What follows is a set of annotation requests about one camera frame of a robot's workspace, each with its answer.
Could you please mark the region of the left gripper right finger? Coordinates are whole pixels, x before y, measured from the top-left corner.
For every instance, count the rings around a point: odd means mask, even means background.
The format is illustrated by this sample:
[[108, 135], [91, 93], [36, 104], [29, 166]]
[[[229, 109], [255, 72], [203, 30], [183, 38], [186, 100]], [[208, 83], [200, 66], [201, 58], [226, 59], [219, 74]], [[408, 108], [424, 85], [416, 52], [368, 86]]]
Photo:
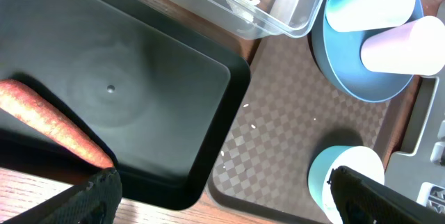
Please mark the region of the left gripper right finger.
[[345, 224], [444, 224], [444, 215], [347, 166], [333, 169], [327, 182]]

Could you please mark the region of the orange carrot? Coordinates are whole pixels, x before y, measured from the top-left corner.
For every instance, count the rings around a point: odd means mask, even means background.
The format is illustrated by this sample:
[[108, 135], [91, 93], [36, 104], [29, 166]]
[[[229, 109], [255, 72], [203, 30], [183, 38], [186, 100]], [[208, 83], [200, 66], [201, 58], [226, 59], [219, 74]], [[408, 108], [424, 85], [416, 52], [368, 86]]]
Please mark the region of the orange carrot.
[[1, 81], [1, 109], [98, 168], [112, 159], [68, 117], [34, 90], [16, 80]]

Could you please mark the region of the light blue bowl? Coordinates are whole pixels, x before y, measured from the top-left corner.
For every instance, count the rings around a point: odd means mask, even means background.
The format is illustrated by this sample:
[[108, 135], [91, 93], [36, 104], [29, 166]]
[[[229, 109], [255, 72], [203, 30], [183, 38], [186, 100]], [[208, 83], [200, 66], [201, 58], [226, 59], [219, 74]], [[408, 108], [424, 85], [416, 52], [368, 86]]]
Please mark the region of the light blue bowl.
[[327, 181], [332, 170], [339, 166], [347, 166], [380, 184], [385, 183], [384, 166], [371, 148], [335, 145], [324, 149], [310, 166], [307, 182], [311, 197], [334, 224], [342, 224], [343, 221]]

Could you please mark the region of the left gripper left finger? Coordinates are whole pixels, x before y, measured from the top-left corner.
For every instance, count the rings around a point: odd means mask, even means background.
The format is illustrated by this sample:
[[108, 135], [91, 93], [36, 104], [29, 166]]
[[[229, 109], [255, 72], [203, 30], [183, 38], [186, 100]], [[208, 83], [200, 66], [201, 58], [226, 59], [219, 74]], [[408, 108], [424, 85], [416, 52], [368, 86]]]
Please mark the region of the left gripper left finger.
[[118, 171], [104, 169], [6, 222], [9, 224], [111, 224], [122, 199]]

